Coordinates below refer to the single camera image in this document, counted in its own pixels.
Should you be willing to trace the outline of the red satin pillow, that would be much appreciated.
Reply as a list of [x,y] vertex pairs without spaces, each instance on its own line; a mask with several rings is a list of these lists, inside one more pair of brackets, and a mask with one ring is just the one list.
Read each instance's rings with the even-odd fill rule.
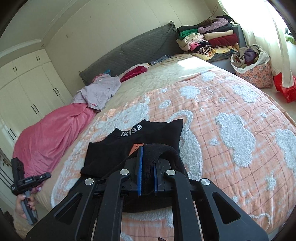
[[120,81],[125,82],[126,80],[129,80],[130,78],[133,78],[145,72],[147,72],[147,68],[145,66],[137,66],[133,69],[126,71],[126,73],[123,73],[120,77]]

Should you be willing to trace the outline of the dark bedside cabinet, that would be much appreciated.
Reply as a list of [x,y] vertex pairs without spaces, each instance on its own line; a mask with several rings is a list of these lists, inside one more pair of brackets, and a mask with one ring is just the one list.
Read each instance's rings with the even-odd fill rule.
[[215,53],[213,57],[210,60],[208,60],[208,62],[215,65],[216,67],[224,69],[232,74],[235,74],[235,70],[231,65],[230,59],[232,57],[232,54],[238,51],[240,47],[246,47],[246,41],[241,25],[232,25],[232,30],[236,34],[238,42],[233,46],[226,46],[223,48],[213,49]]

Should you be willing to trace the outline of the light purple garment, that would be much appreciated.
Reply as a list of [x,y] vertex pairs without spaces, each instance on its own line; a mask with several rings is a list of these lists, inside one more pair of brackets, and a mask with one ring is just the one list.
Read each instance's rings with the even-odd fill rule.
[[119,76],[111,77],[109,74],[97,76],[92,83],[76,93],[71,103],[84,103],[89,108],[102,111],[120,86]]

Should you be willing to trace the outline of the stack of folded clothes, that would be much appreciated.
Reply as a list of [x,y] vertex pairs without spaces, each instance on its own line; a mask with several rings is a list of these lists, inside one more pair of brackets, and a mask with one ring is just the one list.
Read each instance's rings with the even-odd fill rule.
[[238,38],[232,30],[236,22],[228,15],[206,19],[197,25],[181,26],[177,28],[179,48],[202,60],[210,60],[215,51],[213,49],[233,46]]

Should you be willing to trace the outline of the white curtain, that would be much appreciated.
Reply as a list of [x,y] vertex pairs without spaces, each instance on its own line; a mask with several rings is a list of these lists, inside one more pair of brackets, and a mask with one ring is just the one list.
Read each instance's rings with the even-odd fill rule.
[[284,35],[285,23],[268,1],[218,1],[224,12],[241,25],[248,45],[260,45],[270,56],[273,75],[282,86],[294,86]]

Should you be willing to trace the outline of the white wardrobe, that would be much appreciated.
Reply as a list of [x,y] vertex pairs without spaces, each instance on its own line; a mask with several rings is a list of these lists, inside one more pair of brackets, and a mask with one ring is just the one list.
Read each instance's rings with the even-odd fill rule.
[[26,54],[1,66],[1,151],[11,159],[21,132],[72,95],[46,50]]

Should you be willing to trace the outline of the peach white patterned bedspread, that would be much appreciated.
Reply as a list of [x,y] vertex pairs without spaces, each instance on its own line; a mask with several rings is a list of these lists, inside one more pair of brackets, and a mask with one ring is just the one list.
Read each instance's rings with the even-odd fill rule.
[[210,179],[267,233],[295,228],[295,122],[243,79],[180,54],[124,82],[67,150],[36,198],[47,210],[78,180],[90,142],[142,120],[184,120],[189,177]]

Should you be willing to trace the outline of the floral basket of clothes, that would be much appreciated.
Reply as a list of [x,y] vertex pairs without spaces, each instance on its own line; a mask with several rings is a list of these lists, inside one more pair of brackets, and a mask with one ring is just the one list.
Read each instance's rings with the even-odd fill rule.
[[273,87],[270,57],[259,45],[239,48],[232,54],[230,62],[236,75],[248,83],[257,88]]

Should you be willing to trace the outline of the grey quilted headboard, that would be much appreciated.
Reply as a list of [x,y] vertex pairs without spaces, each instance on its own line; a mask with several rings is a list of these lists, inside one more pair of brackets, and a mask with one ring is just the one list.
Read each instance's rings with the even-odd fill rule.
[[181,52],[177,37],[175,24],[170,21],[111,50],[81,71],[79,76],[85,85],[89,85],[95,76],[107,70],[112,76],[118,76],[134,65],[151,63],[165,55],[173,56]]

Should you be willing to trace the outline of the black IKISS sweatshirt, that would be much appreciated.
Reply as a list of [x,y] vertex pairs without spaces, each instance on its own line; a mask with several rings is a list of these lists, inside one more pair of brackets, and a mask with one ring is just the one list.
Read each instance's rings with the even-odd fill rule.
[[128,159],[137,156],[143,147],[141,195],[127,197],[123,212],[151,211],[171,206],[168,197],[154,195],[154,166],[158,159],[168,160],[172,169],[187,175],[180,157],[179,142],[183,119],[159,123],[142,120],[128,131],[115,129],[101,142],[89,143],[81,177],[77,187],[86,178],[101,180],[124,168]]

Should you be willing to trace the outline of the pink blanket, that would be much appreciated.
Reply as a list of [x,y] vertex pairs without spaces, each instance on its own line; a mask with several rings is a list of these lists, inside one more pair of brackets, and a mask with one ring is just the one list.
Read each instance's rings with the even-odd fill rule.
[[55,109],[24,129],[15,143],[12,155],[22,162],[24,177],[52,173],[96,113],[87,104],[69,104]]

